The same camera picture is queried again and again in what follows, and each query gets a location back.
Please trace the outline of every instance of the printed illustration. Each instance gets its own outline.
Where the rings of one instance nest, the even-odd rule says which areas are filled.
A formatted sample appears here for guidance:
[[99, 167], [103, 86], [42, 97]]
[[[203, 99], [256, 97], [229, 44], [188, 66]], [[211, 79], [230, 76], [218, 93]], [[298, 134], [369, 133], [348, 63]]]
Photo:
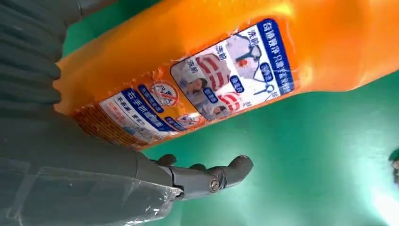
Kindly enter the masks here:
[[238, 76], [246, 79], [255, 79], [256, 71], [259, 69], [259, 60], [262, 56], [257, 39], [251, 41], [252, 31], [249, 37], [235, 34], [226, 40], [226, 48], [229, 52]]
[[184, 114], [178, 117], [176, 121], [187, 129], [200, 126], [204, 123], [203, 117], [198, 113]]
[[154, 83], [150, 92], [161, 106], [172, 107], [178, 101], [177, 90], [166, 82]]
[[228, 108], [229, 113], [234, 113], [241, 109], [242, 99], [240, 95], [236, 92], [228, 92], [219, 96], [219, 99]]
[[226, 61], [221, 61], [215, 54], [206, 54], [195, 58], [207, 80], [210, 82], [209, 87], [213, 91], [218, 91], [221, 87], [229, 83], [230, 69], [227, 67]]
[[172, 66], [176, 83], [207, 120], [293, 90], [281, 35], [266, 19]]

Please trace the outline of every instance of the striped shirt illustration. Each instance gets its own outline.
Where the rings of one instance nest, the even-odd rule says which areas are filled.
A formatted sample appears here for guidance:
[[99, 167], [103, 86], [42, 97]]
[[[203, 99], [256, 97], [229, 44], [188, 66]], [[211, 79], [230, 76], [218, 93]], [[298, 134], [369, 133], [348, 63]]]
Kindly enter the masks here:
[[226, 61], [221, 61], [215, 54], [206, 54], [195, 58], [201, 71], [206, 75], [213, 91], [229, 83], [230, 69]]
[[218, 96], [229, 108], [230, 113], [236, 112], [241, 108], [241, 97], [236, 92], [228, 92]]

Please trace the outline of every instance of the clear plastic cover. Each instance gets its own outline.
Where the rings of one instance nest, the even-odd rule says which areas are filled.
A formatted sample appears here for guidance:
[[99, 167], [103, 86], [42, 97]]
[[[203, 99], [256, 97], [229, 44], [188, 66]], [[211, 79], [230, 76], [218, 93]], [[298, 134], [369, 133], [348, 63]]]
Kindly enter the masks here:
[[26, 174], [28, 163], [5, 160], [0, 166], [0, 225], [137, 225], [164, 218], [182, 192], [122, 176], [49, 167]]

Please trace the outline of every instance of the product label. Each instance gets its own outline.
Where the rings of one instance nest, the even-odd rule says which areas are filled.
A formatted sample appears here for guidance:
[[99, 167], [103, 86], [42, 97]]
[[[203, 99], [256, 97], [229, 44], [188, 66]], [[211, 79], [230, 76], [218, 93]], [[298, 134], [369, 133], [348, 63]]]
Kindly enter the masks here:
[[93, 110], [79, 111], [75, 118], [93, 135], [140, 149], [293, 90], [279, 27], [265, 19], [141, 76], [130, 88]]
[[134, 89], [122, 91], [101, 102], [100, 106], [129, 134], [148, 144], [176, 134], [176, 130], [165, 123]]
[[177, 63], [171, 75], [210, 121], [294, 90], [281, 34], [272, 19]]

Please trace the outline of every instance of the person illustration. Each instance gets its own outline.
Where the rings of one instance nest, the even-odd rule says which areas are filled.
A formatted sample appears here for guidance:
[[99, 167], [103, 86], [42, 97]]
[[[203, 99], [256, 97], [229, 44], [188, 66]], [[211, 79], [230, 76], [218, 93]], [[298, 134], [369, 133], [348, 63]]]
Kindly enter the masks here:
[[213, 109], [213, 114], [216, 117], [226, 116], [228, 113], [227, 108], [225, 106], [218, 106]]
[[172, 67], [171, 73], [186, 97], [192, 101], [198, 96], [204, 96], [202, 90], [209, 82], [203, 73], [195, 66], [193, 60], [186, 59]]
[[253, 46], [248, 37], [235, 34], [227, 39], [226, 48], [234, 60], [238, 76], [257, 80], [255, 75], [262, 56], [259, 45]]

